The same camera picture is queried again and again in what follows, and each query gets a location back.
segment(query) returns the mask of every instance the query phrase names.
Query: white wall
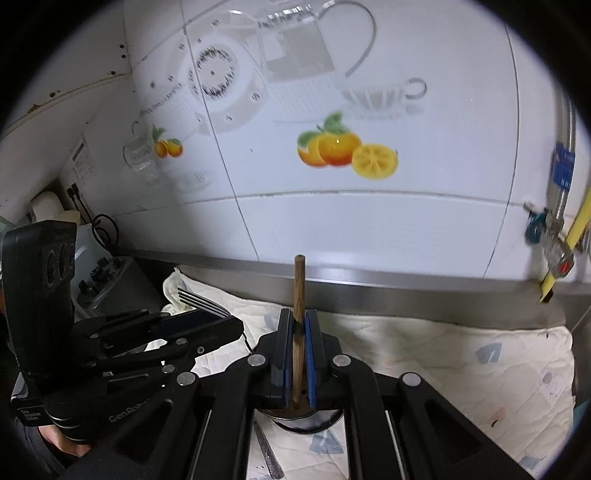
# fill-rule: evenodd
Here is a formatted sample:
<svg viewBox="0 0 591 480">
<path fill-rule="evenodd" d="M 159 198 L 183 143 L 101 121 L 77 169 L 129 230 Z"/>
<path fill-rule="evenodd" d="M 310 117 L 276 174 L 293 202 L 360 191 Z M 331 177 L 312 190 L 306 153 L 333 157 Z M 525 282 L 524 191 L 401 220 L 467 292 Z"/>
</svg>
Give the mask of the white wall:
<svg viewBox="0 0 591 480">
<path fill-rule="evenodd" d="M 469 1 L 362 3 L 377 31 L 356 72 L 345 78 L 371 39 L 371 19 L 346 5 L 326 14 L 323 41 L 305 51 L 296 48 L 303 37 L 264 40 L 267 60 L 295 49 L 295 72 L 325 66 L 291 81 L 282 67 L 281 83 L 262 67 L 252 20 L 272 3 L 126 1 L 133 82 L 118 87 L 84 132 L 96 166 L 83 186 L 92 209 L 115 215 L 124 242 L 140 249 L 285 263 L 304 253 L 318 265 L 541 277 L 541 252 L 523 240 L 522 206 L 546 205 L 556 106 L 545 67 Z M 202 55 L 208 47 L 215 53 Z M 413 78 L 427 85 L 424 97 L 392 100 L 402 87 L 420 91 L 417 81 L 405 86 Z M 228 79 L 225 93 L 207 94 Z M 397 152 L 392 175 L 370 180 L 351 165 L 302 162 L 298 136 L 334 111 L 363 144 Z M 123 159 L 138 119 L 183 145 L 181 156 L 158 160 L 151 184 Z M 579 122 L 567 221 L 588 177 Z M 585 278 L 580 269 L 569 276 Z"/>
<path fill-rule="evenodd" d="M 54 180 L 95 112 L 131 71 L 123 3 L 81 26 L 22 94 L 0 142 L 0 215 L 17 221 Z"/>
</svg>

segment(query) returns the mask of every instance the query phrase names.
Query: white cloth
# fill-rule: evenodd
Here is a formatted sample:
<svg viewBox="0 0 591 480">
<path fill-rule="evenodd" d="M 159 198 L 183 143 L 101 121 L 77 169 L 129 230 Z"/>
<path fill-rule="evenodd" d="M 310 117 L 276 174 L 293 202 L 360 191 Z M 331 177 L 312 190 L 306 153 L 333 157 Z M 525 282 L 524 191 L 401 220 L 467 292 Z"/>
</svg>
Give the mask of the white cloth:
<svg viewBox="0 0 591 480">
<path fill-rule="evenodd" d="M 171 301 L 164 311 L 191 310 L 179 301 L 178 286 L 240 318 L 251 346 L 277 328 L 281 306 L 240 299 L 178 270 L 164 282 Z M 374 371 L 395 377 L 408 371 L 420 374 L 532 476 L 541 476 L 570 433 L 574 359 L 565 327 L 485 330 L 325 312 L 319 312 L 319 322 L 324 332 L 340 339 L 344 353 Z M 151 348 L 161 343 L 153 342 Z M 198 358 L 193 371 L 199 376 L 217 373 L 248 353 L 244 340 L 237 340 Z M 348 478 L 342 420 L 325 432 L 297 435 L 258 413 L 257 419 L 288 480 Z M 253 434 L 248 479 L 268 480 L 268 475 Z"/>
</svg>

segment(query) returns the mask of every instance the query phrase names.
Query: orange illustration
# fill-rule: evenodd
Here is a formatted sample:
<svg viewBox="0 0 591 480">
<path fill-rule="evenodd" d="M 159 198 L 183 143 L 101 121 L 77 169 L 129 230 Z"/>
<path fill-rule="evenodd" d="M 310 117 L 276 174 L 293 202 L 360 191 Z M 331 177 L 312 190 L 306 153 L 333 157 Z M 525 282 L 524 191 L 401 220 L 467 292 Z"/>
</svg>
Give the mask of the orange illustration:
<svg viewBox="0 0 591 480">
<path fill-rule="evenodd" d="M 297 139 L 302 162 L 311 167 L 342 167 L 352 164 L 355 173 L 370 180 L 392 175 L 398 167 L 398 152 L 385 145 L 365 144 L 342 123 L 335 112 L 326 117 L 322 127 L 308 130 Z"/>
<path fill-rule="evenodd" d="M 166 141 L 166 149 L 168 150 L 168 154 L 173 158 L 183 154 L 183 144 L 178 138 L 169 138 Z"/>
<path fill-rule="evenodd" d="M 398 153 L 378 144 L 365 144 L 353 152 L 353 170 L 370 180 L 389 177 L 398 167 Z"/>
<path fill-rule="evenodd" d="M 306 148 L 300 148 L 298 145 L 297 154 L 300 156 L 302 162 L 309 165 L 310 167 L 325 167 L 327 164 L 322 157 L 318 149 L 318 142 L 321 135 L 316 135 L 307 144 Z"/>
<path fill-rule="evenodd" d="M 164 158 L 166 155 L 168 155 L 166 143 L 164 143 L 162 140 L 158 140 L 154 144 L 154 150 L 156 150 L 156 155 L 158 155 L 159 158 Z"/>
<path fill-rule="evenodd" d="M 353 152 L 361 146 L 359 137 L 351 132 L 345 134 L 322 134 L 318 140 L 318 151 L 322 159 L 334 167 L 349 165 Z"/>
<path fill-rule="evenodd" d="M 183 144 L 178 138 L 167 138 L 160 140 L 160 136 L 166 132 L 164 128 L 158 128 L 154 125 L 152 128 L 152 140 L 154 140 L 154 151 L 159 158 L 165 158 L 170 155 L 173 158 L 180 157 L 183 154 Z"/>
</svg>

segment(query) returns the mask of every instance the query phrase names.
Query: lemon slice illustration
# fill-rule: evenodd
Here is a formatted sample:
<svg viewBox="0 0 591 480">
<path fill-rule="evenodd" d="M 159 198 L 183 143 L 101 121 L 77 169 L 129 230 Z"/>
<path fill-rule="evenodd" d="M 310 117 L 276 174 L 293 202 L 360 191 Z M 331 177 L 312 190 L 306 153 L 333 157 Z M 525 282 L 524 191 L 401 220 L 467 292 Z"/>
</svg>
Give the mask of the lemon slice illustration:
<svg viewBox="0 0 591 480">
<path fill-rule="evenodd" d="M 366 179 L 385 179 L 396 171 L 398 153 L 385 145 L 368 143 L 355 149 L 352 165 Z"/>
</svg>

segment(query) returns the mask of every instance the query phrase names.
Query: person's hand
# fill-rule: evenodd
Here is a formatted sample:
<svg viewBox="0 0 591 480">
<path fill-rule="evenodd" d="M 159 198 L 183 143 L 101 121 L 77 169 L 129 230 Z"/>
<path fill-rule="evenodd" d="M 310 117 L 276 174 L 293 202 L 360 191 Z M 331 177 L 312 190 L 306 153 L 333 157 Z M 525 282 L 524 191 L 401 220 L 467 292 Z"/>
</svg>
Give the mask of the person's hand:
<svg viewBox="0 0 591 480">
<path fill-rule="evenodd" d="M 46 442 L 51 443 L 58 450 L 64 453 L 81 457 L 90 450 L 90 445 L 78 445 L 77 443 L 67 439 L 60 429 L 55 425 L 44 425 L 37 428 L 39 429 L 41 436 L 45 438 Z"/>
</svg>

